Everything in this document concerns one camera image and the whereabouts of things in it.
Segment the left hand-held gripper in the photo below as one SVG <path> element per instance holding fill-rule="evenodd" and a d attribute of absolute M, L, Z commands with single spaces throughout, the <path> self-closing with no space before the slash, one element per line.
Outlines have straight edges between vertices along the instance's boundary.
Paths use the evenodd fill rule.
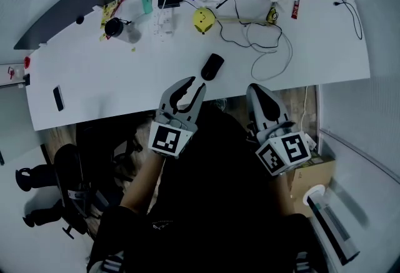
<path fill-rule="evenodd" d="M 161 97 L 159 110 L 151 123 L 148 148 L 166 157 L 179 158 L 198 130 L 195 124 L 205 94 L 206 84 L 197 89 L 188 107 L 178 110 L 178 102 L 187 94 L 195 77 L 187 77 L 166 89 Z"/>

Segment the black computer mouse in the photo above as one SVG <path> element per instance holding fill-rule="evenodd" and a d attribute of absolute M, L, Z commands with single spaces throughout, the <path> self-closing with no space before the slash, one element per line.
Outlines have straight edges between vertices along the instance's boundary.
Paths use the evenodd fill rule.
<path fill-rule="evenodd" d="M 212 81 L 223 64 L 224 59 L 220 55 L 212 53 L 201 69 L 201 77 L 205 81 Z"/>

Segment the person's right forearm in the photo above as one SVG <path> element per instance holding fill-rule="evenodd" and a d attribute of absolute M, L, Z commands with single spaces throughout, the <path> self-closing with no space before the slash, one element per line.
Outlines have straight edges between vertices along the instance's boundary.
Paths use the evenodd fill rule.
<path fill-rule="evenodd" d="M 289 216 L 295 213 L 293 201 L 291 199 L 288 176 L 286 173 L 280 174 L 270 182 L 273 204 L 281 216 Z"/>

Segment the person's left forearm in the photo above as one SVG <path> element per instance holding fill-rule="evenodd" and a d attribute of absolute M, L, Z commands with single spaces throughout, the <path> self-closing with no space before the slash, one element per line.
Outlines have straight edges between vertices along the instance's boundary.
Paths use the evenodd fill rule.
<path fill-rule="evenodd" d="M 120 206 L 136 214 L 147 214 L 165 157 L 151 151 L 128 187 Z"/>

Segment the white floor power strip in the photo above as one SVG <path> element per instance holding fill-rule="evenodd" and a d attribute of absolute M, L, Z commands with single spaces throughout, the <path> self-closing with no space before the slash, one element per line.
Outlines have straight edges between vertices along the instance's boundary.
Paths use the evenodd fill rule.
<path fill-rule="evenodd" d="M 309 134 L 305 133 L 304 135 L 305 135 L 309 150 L 314 151 L 315 148 L 317 148 L 317 143 L 314 141 L 314 139 Z"/>

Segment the brown cardboard box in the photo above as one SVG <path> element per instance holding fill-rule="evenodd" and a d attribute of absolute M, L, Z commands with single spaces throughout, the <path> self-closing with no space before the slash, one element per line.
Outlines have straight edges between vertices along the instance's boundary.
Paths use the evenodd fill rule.
<path fill-rule="evenodd" d="M 287 181 L 295 213 L 313 216 L 311 208 L 304 203 L 304 196 L 315 186 L 323 185 L 326 189 L 334 174 L 335 165 L 334 158 L 313 154 L 310 160 L 288 172 Z"/>

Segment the white desk power strip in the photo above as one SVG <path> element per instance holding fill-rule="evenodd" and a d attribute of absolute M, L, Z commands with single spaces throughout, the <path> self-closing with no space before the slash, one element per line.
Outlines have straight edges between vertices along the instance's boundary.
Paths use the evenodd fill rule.
<path fill-rule="evenodd" d="M 174 31 L 173 10 L 158 9 L 153 16 L 152 33 L 161 41 L 170 38 Z"/>

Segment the black office chair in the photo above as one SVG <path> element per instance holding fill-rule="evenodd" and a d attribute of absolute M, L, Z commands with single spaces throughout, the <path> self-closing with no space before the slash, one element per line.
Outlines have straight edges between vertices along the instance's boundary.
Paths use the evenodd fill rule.
<path fill-rule="evenodd" d="M 76 125 L 76 144 L 87 176 L 92 182 L 108 179 L 131 182 L 116 168 L 131 160 L 133 152 L 141 152 L 136 140 L 139 119 L 134 114 L 80 122 Z"/>
<path fill-rule="evenodd" d="M 53 165 L 42 164 L 32 169 L 17 170 L 16 182 L 24 192 L 29 192 L 31 189 L 35 191 L 24 206 L 22 219 L 28 227 L 60 220 L 63 202 Z"/>
<path fill-rule="evenodd" d="M 86 219 L 93 216 L 91 208 L 103 212 L 118 205 L 123 197 L 123 189 L 116 184 L 113 172 L 88 169 L 73 144 L 66 144 L 57 151 L 54 168 L 61 193 L 57 206 L 61 218 L 68 224 L 64 230 L 67 235 L 72 229 L 82 235 L 88 233 Z"/>

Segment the yellow round face toy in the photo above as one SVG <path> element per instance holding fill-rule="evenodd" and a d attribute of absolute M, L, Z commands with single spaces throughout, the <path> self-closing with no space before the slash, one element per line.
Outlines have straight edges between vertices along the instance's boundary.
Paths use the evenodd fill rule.
<path fill-rule="evenodd" d="M 216 22 L 216 17 L 209 8 L 200 7 L 195 10 L 192 21 L 197 31 L 201 34 L 205 34 Z"/>

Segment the yellow measuring tape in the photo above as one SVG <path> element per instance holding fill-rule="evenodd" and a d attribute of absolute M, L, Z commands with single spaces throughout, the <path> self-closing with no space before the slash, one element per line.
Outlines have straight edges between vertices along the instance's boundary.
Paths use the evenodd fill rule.
<path fill-rule="evenodd" d="M 217 21 L 222 22 L 238 22 L 243 25 L 250 25 L 250 24 L 260 24 L 260 25 L 275 25 L 278 20 L 279 14 L 276 11 L 276 8 L 272 6 L 266 16 L 265 19 L 241 19 L 239 17 L 236 18 L 216 18 Z"/>

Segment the person's black clothing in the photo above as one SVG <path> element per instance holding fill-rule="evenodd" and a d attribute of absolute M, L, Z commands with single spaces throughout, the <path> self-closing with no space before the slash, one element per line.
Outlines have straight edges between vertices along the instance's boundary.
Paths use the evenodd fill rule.
<path fill-rule="evenodd" d="M 310 221 L 277 212 L 242 125 L 207 103 L 197 126 L 147 214 L 102 214 L 87 273 L 328 273 Z"/>

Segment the yellow snack packet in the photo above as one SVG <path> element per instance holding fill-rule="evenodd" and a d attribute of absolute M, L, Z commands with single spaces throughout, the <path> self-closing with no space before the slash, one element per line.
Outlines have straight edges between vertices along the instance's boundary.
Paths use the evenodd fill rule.
<path fill-rule="evenodd" d="M 119 7 L 121 4 L 124 2 L 124 0 L 115 0 L 113 2 L 108 3 L 107 5 L 102 7 L 102 18 L 101 18 L 101 26 L 100 29 L 103 30 L 102 35 L 100 36 L 99 40 L 108 40 L 110 37 L 105 33 L 105 26 L 106 23 L 115 17 L 116 12 L 118 11 Z"/>

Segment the black smartphone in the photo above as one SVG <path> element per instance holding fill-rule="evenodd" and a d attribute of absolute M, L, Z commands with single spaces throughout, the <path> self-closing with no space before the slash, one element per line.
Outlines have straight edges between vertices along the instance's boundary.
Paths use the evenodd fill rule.
<path fill-rule="evenodd" d="M 64 105 L 62 94 L 61 94 L 60 86 L 56 86 L 53 89 L 53 96 L 54 96 L 54 100 L 56 102 L 57 109 L 59 112 L 61 112 L 65 108 L 65 105 Z"/>

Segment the white tower fan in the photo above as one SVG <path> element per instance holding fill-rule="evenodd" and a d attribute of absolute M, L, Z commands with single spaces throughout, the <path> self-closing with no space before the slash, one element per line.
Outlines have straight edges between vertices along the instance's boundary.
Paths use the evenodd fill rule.
<path fill-rule="evenodd" d="M 310 188 L 302 199 L 309 206 L 313 215 L 327 235 L 340 263 L 344 266 L 355 259 L 360 251 L 357 249 L 348 231 L 334 211 L 324 200 L 325 186 L 318 184 Z"/>

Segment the dark grey divider panel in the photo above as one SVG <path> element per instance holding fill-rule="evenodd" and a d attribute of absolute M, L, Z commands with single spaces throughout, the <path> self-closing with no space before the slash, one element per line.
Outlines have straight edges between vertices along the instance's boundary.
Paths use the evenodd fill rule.
<path fill-rule="evenodd" d="M 14 45 L 15 50 L 37 50 L 39 45 L 93 11 L 115 0 L 60 0 L 48 9 Z"/>

